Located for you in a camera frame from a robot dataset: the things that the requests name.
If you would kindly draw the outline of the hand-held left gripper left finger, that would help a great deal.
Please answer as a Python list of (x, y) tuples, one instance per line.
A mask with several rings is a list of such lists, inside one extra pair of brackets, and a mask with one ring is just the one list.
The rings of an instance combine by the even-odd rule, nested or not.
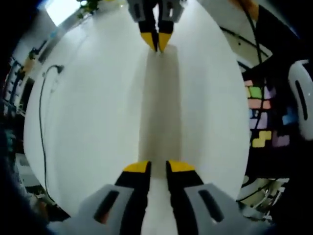
[(81, 204), (73, 217), (75, 235), (139, 235), (148, 205), (151, 162), (123, 169), (113, 185), (105, 185)]

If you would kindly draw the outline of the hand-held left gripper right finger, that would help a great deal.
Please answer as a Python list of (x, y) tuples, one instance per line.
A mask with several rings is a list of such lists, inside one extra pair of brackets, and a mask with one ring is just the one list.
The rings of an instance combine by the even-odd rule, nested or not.
[(169, 160), (166, 175), (178, 234), (247, 234), (247, 219), (235, 200), (215, 185), (204, 184), (193, 166)]

